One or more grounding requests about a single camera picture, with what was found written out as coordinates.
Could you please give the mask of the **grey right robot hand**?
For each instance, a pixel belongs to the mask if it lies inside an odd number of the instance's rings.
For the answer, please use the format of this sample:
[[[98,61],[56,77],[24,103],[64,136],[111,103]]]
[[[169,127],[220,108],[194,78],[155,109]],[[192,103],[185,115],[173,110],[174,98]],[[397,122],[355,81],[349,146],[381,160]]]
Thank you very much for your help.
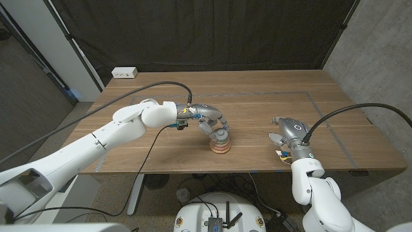
[[[279,147],[287,145],[292,161],[314,158],[311,147],[307,142],[303,142],[309,130],[307,125],[299,120],[284,117],[274,117],[272,122],[279,127],[281,133],[270,132],[270,140]]]

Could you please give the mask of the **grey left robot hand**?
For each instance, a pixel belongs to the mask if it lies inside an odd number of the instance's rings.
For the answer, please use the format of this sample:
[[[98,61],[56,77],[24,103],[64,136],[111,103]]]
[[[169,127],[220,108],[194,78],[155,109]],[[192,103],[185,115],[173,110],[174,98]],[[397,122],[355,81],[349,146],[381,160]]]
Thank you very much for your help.
[[[187,121],[189,119],[198,119],[199,130],[208,135],[214,142],[217,141],[216,135],[212,130],[212,127],[221,122],[223,129],[229,132],[229,123],[217,108],[206,104],[176,104],[177,116],[176,127],[177,130],[183,130],[188,127]]]

